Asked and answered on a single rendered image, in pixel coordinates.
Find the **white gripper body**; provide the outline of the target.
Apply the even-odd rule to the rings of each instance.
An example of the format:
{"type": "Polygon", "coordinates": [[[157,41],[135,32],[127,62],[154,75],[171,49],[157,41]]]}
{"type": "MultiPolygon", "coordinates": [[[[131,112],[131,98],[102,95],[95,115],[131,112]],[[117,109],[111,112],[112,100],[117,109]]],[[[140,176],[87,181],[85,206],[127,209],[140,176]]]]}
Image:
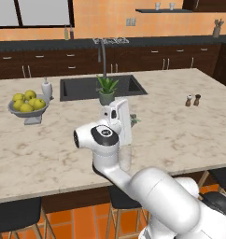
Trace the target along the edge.
{"type": "Polygon", "coordinates": [[[131,118],[129,104],[126,98],[117,100],[116,109],[118,111],[118,119],[120,121],[120,145],[127,146],[132,143],[131,118]]]}

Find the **small green leafy object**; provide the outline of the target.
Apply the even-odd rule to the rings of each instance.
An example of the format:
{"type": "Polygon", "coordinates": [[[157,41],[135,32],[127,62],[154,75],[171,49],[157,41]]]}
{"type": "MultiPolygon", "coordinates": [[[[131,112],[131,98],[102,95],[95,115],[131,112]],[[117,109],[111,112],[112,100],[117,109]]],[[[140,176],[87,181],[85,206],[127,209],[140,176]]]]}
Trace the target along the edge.
{"type": "Polygon", "coordinates": [[[131,127],[133,127],[135,124],[141,121],[136,114],[131,114],[130,118],[131,118],[131,127]]]}

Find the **green plant in grey pot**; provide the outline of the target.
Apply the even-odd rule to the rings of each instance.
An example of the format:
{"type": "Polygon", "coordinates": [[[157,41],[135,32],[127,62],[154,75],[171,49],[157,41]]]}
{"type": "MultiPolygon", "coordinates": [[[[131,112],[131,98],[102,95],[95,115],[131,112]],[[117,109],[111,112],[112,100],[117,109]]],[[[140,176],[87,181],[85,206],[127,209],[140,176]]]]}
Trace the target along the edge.
{"type": "Polygon", "coordinates": [[[115,91],[118,80],[114,80],[110,77],[97,77],[100,83],[99,101],[101,105],[110,105],[115,100],[115,91]]]}

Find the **dark sink basin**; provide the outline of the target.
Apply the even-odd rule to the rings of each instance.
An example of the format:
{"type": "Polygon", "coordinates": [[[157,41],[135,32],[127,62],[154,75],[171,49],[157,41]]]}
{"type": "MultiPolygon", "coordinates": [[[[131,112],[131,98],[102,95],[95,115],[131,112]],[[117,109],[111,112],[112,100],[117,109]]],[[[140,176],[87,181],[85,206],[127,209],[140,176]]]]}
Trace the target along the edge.
{"type": "MultiPolygon", "coordinates": [[[[147,94],[133,75],[110,76],[118,81],[115,96],[135,96],[147,94]]],[[[97,77],[64,78],[60,80],[60,101],[97,99],[100,83],[97,77]]]]}

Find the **grey sink tap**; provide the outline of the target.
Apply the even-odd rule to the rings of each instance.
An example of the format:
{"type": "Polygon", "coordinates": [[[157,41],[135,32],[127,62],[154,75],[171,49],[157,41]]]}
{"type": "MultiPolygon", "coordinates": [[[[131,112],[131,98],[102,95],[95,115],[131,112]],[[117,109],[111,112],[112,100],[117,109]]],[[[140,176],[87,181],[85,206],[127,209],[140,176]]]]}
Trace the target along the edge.
{"type": "Polygon", "coordinates": [[[93,43],[98,46],[98,62],[103,63],[103,77],[106,77],[106,45],[129,44],[126,37],[94,38],[93,43]]]}

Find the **black stool with wooden legs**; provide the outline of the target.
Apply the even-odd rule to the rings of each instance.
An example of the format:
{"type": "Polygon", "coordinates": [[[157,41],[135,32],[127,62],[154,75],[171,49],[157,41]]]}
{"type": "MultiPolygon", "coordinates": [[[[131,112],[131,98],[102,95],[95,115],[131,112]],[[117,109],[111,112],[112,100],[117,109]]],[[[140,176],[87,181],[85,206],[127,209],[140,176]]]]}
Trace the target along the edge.
{"type": "Polygon", "coordinates": [[[140,217],[143,216],[146,222],[149,222],[150,213],[145,212],[145,209],[138,202],[130,198],[125,192],[120,190],[117,186],[108,186],[110,204],[107,217],[106,239],[109,239],[110,225],[114,226],[114,239],[135,239],[139,236],[139,222],[140,217]],[[120,221],[121,215],[126,211],[136,211],[135,232],[120,235],[120,221]]]}
{"type": "Polygon", "coordinates": [[[49,222],[41,203],[41,197],[0,203],[0,239],[3,239],[3,232],[9,232],[8,237],[14,234],[16,239],[20,239],[17,231],[30,226],[35,230],[36,239],[46,239],[37,226],[40,217],[43,217],[44,233],[47,233],[49,222]]]}
{"type": "Polygon", "coordinates": [[[216,200],[226,199],[226,167],[206,170],[199,180],[199,187],[203,186],[208,176],[212,176],[216,180],[216,182],[219,184],[219,189],[217,191],[210,191],[205,194],[200,193],[199,199],[212,202],[215,202],[216,200]]]}

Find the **white soap dispenser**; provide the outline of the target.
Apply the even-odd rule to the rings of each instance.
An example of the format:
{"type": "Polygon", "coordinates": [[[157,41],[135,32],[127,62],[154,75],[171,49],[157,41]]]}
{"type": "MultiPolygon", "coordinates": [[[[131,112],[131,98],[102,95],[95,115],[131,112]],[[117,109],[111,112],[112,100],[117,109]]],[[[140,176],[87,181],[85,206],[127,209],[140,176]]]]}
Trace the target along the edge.
{"type": "Polygon", "coordinates": [[[52,85],[47,81],[47,78],[44,77],[44,82],[41,85],[41,89],[43,94],[48,97],[50,100],[52,99],[52,85]]]}

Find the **yellow apple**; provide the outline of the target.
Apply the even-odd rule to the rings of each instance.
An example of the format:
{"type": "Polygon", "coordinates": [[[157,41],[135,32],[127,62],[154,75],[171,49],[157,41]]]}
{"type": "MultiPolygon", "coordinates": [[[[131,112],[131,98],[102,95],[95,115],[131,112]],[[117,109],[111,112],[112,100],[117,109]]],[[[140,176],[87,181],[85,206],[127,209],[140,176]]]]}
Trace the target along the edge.
{"type": "Polygon", "coordinates": [[[43,99],[35,99],[34,101],[34,110],[39,110],[46,106],[46,102],[43,99]]]}
{"type": "Polygon", "coordinates": [[[14,104],[13,107],[15,110],[20,110],[21,106],[24,104],[23,100],[17,100],[14,104]]]}
{"type": "Polygon", "coordinates": [[[25,95],[23,93],[16,93],[12,97],[12,101],[16,102],[17,100],[23,100],[25,102],[25,95]]]}
{"type": "Polygon", "coordinates": [[[31,100],[32,98],[36,98],[36,93],[32,90],[28,90],[25,92],[25,99],[27,101],[31,100]]]}
{"type": "Polygon", "coordinates": [[[23,112],[23,113],[33,112],[33,111],[34,111],[34,108],[29,104],[23,104],[20,109],[20,112],[23,112]]]}

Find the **dark brown base cupboards run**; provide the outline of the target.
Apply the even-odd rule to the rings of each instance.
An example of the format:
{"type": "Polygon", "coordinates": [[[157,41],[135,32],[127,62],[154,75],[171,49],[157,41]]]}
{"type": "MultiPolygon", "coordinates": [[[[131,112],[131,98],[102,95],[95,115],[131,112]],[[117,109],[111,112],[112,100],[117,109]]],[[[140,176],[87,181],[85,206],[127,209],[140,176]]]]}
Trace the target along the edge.
{"type": "Polygon", "coordinates": [[[0,79],[196,68],[226,86],[226,35],[0,42],[0,79]]]}

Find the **grey fruit bowl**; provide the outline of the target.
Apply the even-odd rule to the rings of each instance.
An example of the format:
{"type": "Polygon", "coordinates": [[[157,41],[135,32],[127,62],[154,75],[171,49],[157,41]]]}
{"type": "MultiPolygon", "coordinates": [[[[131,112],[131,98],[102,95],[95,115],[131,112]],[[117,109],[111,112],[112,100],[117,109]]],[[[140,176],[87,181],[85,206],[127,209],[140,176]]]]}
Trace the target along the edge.
{"type": "Polygon", "coordinates": [[[49,98],[46,97],[44,94],[38,94],[36,97],[43,99],[45,101],[46,105],[43,108],[35,110],[33,112],[20,112],[14,109],[13,107],[14,102],[10,101],[8,103],[8,111],[19,118],[25,118],[24,121],[25,125],[38,124],[42,120],[42,114],[46,111],[47,107],[49,106],[49,98]]]}

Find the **pot with kitchen tools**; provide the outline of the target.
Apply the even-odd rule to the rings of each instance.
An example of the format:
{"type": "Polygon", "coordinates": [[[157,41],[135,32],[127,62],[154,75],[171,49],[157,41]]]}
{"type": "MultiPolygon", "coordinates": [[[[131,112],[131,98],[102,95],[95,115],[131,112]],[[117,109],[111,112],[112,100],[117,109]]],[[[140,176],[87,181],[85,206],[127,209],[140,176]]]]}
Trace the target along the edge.
{"type": "Polygon", "coordinates": [[[213,35],[212,35],[214,38],[219,37],[220,29],[223,23],[224,23],[223,20],[215,20],[215,27],[214,27],[213,35]]]}

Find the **dark wall shelf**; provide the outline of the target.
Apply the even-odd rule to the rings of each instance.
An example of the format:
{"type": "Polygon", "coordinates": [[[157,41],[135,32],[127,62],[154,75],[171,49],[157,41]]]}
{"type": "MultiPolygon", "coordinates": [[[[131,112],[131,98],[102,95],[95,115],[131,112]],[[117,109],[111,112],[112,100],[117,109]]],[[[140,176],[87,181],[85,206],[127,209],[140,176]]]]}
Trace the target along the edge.
{"type": "Polygon", "coordinates": [[[139,13],[152,13],[152,14],[156,14],[156,13],[192,13],[192,10],[187,10],[187,9],[179,9],[179,8],[175,8],[173,10],[170,9],[136,9],[136,12],[139,13]]]}

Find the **window with dark frame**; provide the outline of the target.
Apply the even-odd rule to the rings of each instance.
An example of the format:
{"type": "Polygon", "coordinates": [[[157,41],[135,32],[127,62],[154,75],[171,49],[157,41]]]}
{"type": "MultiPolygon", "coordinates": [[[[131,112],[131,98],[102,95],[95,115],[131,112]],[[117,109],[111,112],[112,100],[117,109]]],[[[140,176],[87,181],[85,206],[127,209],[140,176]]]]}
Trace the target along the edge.
{"type": "Polygon", "coordinates": [[[74,27],[73,0],[0,0],[0,28],[74,27]]]}

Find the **dark brown wall cupboard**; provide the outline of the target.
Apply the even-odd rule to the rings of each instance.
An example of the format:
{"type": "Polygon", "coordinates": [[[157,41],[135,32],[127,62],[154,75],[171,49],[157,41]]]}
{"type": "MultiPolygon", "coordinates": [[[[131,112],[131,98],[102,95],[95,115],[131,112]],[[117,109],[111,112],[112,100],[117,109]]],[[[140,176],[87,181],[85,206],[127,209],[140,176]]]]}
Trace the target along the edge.
{"type": "Polygon", "coordinates": [[[182,8],[193,12],[226,12],[226,0],[183,0],[182,8]]]}

